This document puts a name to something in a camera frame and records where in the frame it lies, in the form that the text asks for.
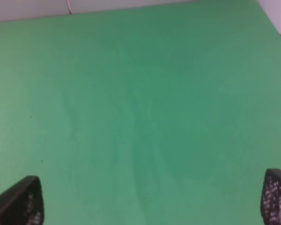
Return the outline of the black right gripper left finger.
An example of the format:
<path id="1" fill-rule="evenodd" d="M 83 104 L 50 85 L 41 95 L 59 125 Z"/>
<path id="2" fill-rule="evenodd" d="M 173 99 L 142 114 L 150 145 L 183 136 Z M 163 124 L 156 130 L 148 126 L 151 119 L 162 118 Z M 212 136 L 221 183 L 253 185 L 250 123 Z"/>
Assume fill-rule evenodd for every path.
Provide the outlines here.
<path id="1" fill-rule="evenodd" d="M 0 194 L 0 225 L 42 225 L 44 200 L 38 176 L 26 176 Z"/>

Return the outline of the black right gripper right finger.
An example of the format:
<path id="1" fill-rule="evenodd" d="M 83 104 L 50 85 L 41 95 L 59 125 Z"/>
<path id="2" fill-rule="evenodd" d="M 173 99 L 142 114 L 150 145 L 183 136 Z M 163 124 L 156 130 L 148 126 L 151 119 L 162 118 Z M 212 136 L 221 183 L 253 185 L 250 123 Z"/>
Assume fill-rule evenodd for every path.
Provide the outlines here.
<path id="1" fill-rule="evenodd" d="M 267 169 L 262 187 L 260 213 L 266 225 L 281 225 L 281 170 Z"/>

